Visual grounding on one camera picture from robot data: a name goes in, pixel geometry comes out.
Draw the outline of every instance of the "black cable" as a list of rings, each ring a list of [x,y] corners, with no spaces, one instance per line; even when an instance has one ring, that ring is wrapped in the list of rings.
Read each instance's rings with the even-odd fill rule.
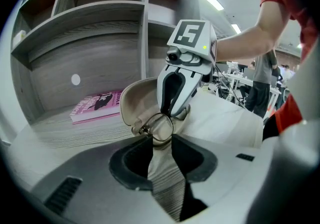
[[[225,77],[225,75],[222,74],[221,70],[218,68],[217,65],[215,66],[215,68],[220,72],[220,74],[221,74],[226,80],[228,80],[228,79]],[[233,92],[233,95],[235,96],[235,98],[237,99],[237,101],[240,103],[241,107],[243,107],[243,108],[245,109],[246,107],[245,107],[245,106],[242,104],[242,102],[239,100],[239,98],[237,97],[236,92],[234,91],[234,89],[232,88],[232,86],[230,86],[230,88],[231,88],[231,90],[232,90],[232,92]]]

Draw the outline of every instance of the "book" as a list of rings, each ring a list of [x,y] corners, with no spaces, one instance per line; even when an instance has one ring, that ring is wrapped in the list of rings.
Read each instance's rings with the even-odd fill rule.
[[[120,113],[122,90],[114,90],[86,96],[70,113],[74,124],[107,118]]]

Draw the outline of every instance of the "red shirt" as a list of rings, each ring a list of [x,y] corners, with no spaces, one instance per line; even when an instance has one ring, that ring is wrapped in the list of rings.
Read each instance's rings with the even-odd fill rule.
[[[318,36],[318,30],[313,19],[307,14],[307,8],[299,0],[261,0],[260,4],[265,1],[283,4],[291,14],[290,18],[299,22],[301,26],[300,42],[302,45],[301,62],[303,62]],[[291,94],[282,107],[275,112],[275,119],[279,133],[288,126],[299,123],[302,120],[298,106]]]

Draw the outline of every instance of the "gray bookshelf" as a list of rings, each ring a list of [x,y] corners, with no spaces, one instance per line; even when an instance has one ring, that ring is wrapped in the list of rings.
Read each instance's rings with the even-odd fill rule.
[[[86,95],[156,77],[178,21],[200,18],[197,2],[26,1],[12,31],[12,38],[21,30],[26,36],[11,49],[11,71],[29,124],[46,126],[46,117],[72,108]],[[71,82],[74,74],[80,76],[79,85]]]

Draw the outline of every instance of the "cable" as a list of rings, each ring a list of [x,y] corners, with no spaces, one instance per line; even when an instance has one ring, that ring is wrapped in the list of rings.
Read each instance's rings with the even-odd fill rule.
[[[220,72],[220,74],[221,74],[226,80],[228,80],[228,79],[225,77],[225,75],[222,74],[222,72],[221,72],[221,70],[218,68],[218,66],[216,65],[215,67],[216,67],[216,69]],[[231,93],[231,91],[229,90],[228,86],[226,86],[225,83],[224,83],[222,80],[221,80],[221,83],[223,83],[223,85],[227,88],[227,90],[229,91],[229,93]],[[231,90],[232,90],[233,96],[237,99],[237,101],[239,102],[239,104],[241,105],[241,107],[243,107],[243,108],[245,109],[246,107],[245,107],[245,106],[242,104],[242,102],[238,99],[238,97],[237,97],[236,92],[234,91],[234,89],[233,89],[231,86],[230,86],[230,88],[231,88]]]

